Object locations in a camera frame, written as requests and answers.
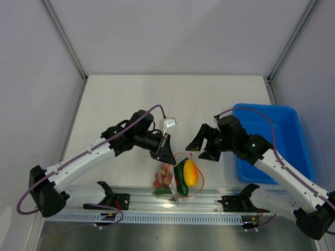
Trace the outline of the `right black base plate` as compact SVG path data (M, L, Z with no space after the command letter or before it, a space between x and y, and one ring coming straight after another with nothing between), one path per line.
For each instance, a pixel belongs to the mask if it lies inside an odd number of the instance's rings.
M224 212L242 212L242 213L256 213L264 212L269 213L269 210L264 208L257 208L252 203L251 200L245 196L240 195L224 195L221 196L218 203L222 205Z

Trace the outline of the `green chili pepper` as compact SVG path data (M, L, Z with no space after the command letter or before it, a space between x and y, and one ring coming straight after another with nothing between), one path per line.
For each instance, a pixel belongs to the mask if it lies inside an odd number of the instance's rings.
M175 181L177 185L177 192L180 196L186 197L188 195L188 186L186 186L183 178L183 168L188 158L183 159L174 167Z

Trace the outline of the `clear orange zip top bag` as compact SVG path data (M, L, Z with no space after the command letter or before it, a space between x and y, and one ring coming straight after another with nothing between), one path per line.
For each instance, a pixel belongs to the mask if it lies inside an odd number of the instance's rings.
M205 186L205 177L198 168L194 154L179 152L174 155L176 164L161 164L152 183L157 198L179 202L199 194Z

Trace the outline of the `right aluminium frame post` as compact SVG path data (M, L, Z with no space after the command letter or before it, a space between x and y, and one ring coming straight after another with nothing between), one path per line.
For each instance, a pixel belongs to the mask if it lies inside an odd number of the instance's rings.
M319 4L319 0L310 0L306 8L304 9L302 15L300 16L297 24L295 25L293 32L291 33L288 41L285 43L283 50L281 51L278 59L276 60L273 68L270 71L270 74L267 77L267 82L271 85L274 77L278 73L279 69L283 65L285 59L288 57L290 51L293 49L295 43L298 40L298 37L302 33L303 29L307 25L310 17L312 16L313 12L317 8Z

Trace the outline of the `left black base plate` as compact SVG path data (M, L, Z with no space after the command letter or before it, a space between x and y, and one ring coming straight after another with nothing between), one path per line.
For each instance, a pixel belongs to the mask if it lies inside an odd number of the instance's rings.
M130 204L130 194L115 193L114 196L107 196L97 205L117 208L119 210L128 210Z

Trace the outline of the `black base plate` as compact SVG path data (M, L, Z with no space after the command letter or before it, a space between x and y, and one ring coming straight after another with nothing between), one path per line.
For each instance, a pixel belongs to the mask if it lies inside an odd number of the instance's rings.
M114 196L107 196L97 205L117 208L119 210L128 210L130 204L130 194L115 193Z
M264 208L257 208L252 203L251 200L245 196L240 195L224 195L221 196L218 203L222 205L224 212L242 212L242 213L256 213L264 212L269 213L269 210Z

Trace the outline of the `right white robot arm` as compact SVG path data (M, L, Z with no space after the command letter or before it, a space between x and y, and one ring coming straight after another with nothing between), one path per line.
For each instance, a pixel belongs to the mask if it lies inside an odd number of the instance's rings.
M281 185L286 195L271 193L256 184L245 187L239 205L245 211L266 209L296 223L308 237L320 240L334 223L334 192L319 187L294 168L277 151L275 143L259 134L248 134L233 115L216 116L217 128L202 124L188 151L200 159L219 161L222 152L233 152Z

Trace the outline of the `aluminium frame post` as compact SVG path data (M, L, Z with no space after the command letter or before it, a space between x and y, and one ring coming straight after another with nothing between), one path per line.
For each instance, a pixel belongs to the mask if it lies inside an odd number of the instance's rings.
M271 85L274 77L278 73L279 69L283 65L285 59L288 57L290 51L293 49L295 43L298 40L298 37L302 33L303 29L307 25L310 17L312 16L313 12L317 8L319 4L319 0L310 0L306 8L304 9L302 15L300 16L297 24L295 25L293 32L291 33L288 41L285 43L283 50L281 51L278 59L276 60L273 68L270 71L270 74L267 77L267 82Z
M44 10L47 13L47 16L49 17L57 35L59 36L68 56L70 57L71 61L73 62L78 74L80 75L81 79L86 82L88 79L87 74L85 73L85 70L82 66L82 63L79 60L79 57L77 56L77 53L75 52L72 43L66 34L66 31L61 23L61 20L59 19L56 11L53 8L53 5L51 1L49 0L40 0L40 3L42 4Z

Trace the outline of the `aluminium mounting rail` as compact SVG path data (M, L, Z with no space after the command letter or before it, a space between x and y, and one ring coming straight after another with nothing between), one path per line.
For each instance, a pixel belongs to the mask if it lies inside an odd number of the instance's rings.
M112 188L103 181L94 182L88 185L69 185L57 190L53 183L34 188L30 195L36 207L45 218L58 214L65 208L79 208L84 210L112 210L119 209L97 205L107 196L114 196L115 193L130 194L130 204L128 210L121 211L158 211L173 208L182 208L190 203L197 203L205 194L200 192L192 198L186 198L179 202L157 198L153 195L153 189L136 188L128 191L113 191Z

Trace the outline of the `blue plastic bin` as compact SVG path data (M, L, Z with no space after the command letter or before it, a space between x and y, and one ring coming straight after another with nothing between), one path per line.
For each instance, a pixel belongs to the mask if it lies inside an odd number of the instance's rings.
M233 115L248 134L259 134L270 143L274 127L277 151L309 180L315 181L297 112L288 106L236 104Z

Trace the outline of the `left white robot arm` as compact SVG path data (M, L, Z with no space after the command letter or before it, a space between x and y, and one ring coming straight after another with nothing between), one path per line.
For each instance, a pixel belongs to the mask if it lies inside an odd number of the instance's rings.
M150 130L154 117L138 110L101 133L89 147L67 162L43 169L36 166L29 176L29 193L44 218L56 215L65 207L108 209L115 204L115 194L104 181L90 185L73 182L99 164L132 150L134 146L149 151L150 157L162 163L175 164L167 129L176 125L174 118L163 118L161 128Z

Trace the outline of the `yellow bell pepper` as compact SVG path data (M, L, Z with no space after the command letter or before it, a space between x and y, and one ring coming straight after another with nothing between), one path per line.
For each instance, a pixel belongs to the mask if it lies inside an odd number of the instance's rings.
M183 178L188 187L194 187L198 182L197 167L191 159L188 159L184 164Z

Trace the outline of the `left aluminium frame post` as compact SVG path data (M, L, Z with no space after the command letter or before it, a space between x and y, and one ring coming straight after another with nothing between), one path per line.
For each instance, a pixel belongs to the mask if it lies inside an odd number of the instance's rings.
M72 43L66 34L66 31L61 23L61 20L59 19L56 11L53 8L53 5L51 1L49 0L40 0L40 3L42 4L44 10L47 13L47 16L49 17L57 35L59 36L68 56L70 57L71 61L73 62L78 74L80 75L81 79L86 82L88 79L87 74L85 73L85 70L82 66L82 63L79 60L79 57L77 56L77 53L75 52Z

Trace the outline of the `red cherry tomato bunch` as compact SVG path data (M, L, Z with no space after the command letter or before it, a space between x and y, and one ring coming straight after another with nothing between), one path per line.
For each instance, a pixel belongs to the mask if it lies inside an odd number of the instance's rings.
M170 164L162 164L155 173L153 188L168 188L170 183L172 182L172 171Z

